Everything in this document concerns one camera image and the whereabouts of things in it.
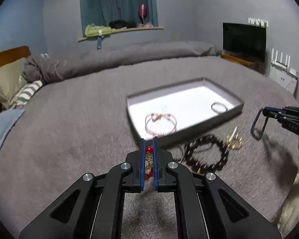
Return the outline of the white wifi router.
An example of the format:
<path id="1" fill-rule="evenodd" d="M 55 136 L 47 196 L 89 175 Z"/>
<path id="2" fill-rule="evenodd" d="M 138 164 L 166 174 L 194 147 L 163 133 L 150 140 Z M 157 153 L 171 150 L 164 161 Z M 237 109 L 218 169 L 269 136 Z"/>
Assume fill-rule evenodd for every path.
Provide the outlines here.
<path id="1" fill-rule="evenodd" d="M 290 55 L 272 48 L 269 78 L 294 95 L 298 86 L 298 74 L 297 71 L 290 66 L 290 62 Z"/>

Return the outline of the wooden tv stand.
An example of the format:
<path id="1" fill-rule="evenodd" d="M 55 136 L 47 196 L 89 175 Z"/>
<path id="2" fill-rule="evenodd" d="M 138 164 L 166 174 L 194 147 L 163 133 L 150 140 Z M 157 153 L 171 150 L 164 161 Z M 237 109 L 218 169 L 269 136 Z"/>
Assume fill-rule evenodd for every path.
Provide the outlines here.
<path id="1" fill-rule="evenodd" d="M 241 59 L 239 57 L 235 57 L 233 55 L 225 54 L 225 53 L 221 54 L 221 58 L 225 59 L 229 62 L 233 62 L 233 63 L 237 63 L 240 65 L 246 66 L 247 68 L 257 71 L 257 72 L 260 71 L 260 66 L 259 66 L 258 62 L 249 62 L 247 60 Z"/>

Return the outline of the black television screen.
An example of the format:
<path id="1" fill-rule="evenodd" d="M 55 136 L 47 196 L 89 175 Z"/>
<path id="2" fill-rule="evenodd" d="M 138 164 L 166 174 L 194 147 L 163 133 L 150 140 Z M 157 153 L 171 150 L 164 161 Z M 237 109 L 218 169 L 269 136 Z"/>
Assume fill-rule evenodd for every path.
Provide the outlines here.
<path id="1" fill-rule="evenodd" d="M 239 23 L 222 24 L 222 47 L 243 57 L 265 61 L 266 29 Z"/>

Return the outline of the grey shallow tray box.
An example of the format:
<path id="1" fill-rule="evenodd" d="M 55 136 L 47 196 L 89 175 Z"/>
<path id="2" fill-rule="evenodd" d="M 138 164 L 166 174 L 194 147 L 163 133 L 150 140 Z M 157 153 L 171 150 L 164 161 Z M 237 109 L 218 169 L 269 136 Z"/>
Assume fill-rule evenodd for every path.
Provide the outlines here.
<path id="1" fill-rule="evenodd" d="M 224 86 L 201 77 L 127 96 L 127 114 L 136 139 L 173 145 L 230 121 L 244 101 Z"/>

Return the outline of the grey white striped pillow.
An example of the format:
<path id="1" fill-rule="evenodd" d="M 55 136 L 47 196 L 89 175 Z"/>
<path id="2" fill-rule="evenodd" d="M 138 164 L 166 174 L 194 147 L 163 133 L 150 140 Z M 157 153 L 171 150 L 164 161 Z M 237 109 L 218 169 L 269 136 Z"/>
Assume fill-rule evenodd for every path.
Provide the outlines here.
<path id="1" fill-rule="evenodd" d="M 9 109 L 22 109 L 43 86 L 40 80 L 25 85 L 10 101 Z"/>

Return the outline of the grey rolled duvet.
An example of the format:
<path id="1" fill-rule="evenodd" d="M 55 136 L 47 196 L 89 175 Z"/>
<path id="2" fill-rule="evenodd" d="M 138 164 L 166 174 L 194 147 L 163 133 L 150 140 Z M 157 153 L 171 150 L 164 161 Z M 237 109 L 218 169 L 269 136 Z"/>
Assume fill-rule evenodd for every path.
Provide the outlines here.
<path id="1" fill-rule="evenodd" d="M 183 57 L 219 56 L 222 49 L 201 41 L 145 42 L 90 51 L 65 59 L 32 55 L 26 59 L 23 77 L 32 83 L 51 84 L 66 79 L 148 61 Z"/>

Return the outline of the olive green pillow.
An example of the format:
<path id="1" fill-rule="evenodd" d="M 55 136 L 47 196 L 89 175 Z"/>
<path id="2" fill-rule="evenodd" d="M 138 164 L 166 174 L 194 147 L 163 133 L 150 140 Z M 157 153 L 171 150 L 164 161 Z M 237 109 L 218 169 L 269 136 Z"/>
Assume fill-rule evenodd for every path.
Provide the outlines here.
<path id="1" fill-rule="evenodd" d="M 14 96 L 27 84 L 23 77 L 26 58 L 0 67 L 0 103 L 5 109 L 11 107 Z"/>

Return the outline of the pink wine glass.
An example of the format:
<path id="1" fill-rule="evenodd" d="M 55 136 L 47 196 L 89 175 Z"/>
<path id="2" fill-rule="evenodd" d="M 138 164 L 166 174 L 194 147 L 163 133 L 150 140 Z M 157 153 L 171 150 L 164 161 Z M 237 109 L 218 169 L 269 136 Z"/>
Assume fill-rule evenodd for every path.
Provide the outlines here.
<path id="1" fill-rule="evenodd" d="M 145 24 L 145 18 L 147 17 L 147 5 L 139 4 L 138 14 L 141 19 L 141 23 Z"/>

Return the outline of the wooden window sill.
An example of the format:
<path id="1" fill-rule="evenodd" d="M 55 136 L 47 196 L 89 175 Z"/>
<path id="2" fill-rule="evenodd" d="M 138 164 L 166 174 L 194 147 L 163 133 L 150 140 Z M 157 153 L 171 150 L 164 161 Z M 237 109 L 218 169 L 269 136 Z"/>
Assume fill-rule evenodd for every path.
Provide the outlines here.
<path id="1" fill-rule="evenodd" d="M 97 38 L 97 37 L 101 37 L 101 38 L 104 38 L 106 36 L 109 36 L 109 35 L 114 35 L 114 34 L 117 34 L 117 33 L 125 33 L 125 32 L 136 32 L 136 31 L 150 31 L 150 30 L 163 30 L 164 27 L 163 26 L 158 26 L 158 27 L 136 27 L 136 28 L 129 28 L 129 29 L 112 29 L 111 33 L 108 33 L 108 34 L 104 34 L 103 32 L 101 34 L 97 34 L 97 35 L 94 35 L 94 36 L 89 36 L 89 37 L 82 37 L 82 38 L 79 38 L 78 39 L 78 43 L 79 42 L 83 42 L 87 39 L 90 39 L 90 38 Z"/>

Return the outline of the green cloth on sill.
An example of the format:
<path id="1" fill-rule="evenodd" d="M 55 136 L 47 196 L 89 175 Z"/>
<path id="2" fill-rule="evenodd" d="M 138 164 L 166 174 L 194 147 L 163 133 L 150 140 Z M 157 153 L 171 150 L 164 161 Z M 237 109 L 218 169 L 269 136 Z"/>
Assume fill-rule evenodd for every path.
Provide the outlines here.
<path id="1" fill-rule="evenodd" d="M 112 28 L 110 26 L 96 26 L 95 24 L 87 25 L 85 29 L 86 37 L 104 36 L 110 35 L 112 33 Z"/>

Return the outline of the black item on sill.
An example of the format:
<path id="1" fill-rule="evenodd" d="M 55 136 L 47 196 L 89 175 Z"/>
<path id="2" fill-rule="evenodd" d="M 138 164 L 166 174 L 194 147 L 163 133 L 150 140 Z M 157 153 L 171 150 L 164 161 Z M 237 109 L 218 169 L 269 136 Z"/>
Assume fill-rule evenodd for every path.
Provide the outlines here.
<path id="1" fill-rule="evenodd" d="M 109 22 L 109 27 L 112 29 L 122 29 L 122 28 L 127 28 L 127 29 L 132 29 L 136 28 L 137 24 L 134 21 L 125 21 L 125 20 L 116 20 L 116 21 L 111 21 Z"/>

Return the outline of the teal window curtain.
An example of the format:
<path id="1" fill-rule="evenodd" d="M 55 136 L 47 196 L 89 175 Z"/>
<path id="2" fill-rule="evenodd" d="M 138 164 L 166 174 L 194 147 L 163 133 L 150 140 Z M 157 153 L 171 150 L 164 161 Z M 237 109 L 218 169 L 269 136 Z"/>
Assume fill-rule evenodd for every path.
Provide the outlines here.
<path id="1" fill-rule="evenodd" d="M 108 26 L 116 20 L 134 21 L 141 23 L 138 14 L 139 4 L 147 5 L 145 23 L 157 27 L 158 8 L 156 0 L 80 0 L 81 28 L 83 35 L 89 24 Z"/>

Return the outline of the white wall hook rack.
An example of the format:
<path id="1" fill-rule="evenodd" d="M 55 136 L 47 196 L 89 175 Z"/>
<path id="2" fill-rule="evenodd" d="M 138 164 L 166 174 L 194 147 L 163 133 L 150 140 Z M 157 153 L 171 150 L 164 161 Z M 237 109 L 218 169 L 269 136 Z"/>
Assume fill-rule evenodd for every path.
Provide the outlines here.
<path id="1" fill-rule="evenodd" d="M 269 27 L 269 22 L 268 21 L 255 19 L 255 18 L 248 18 L 248 24 L 253 25 L 253 26 L 264 27 L 264 28 Z"/>

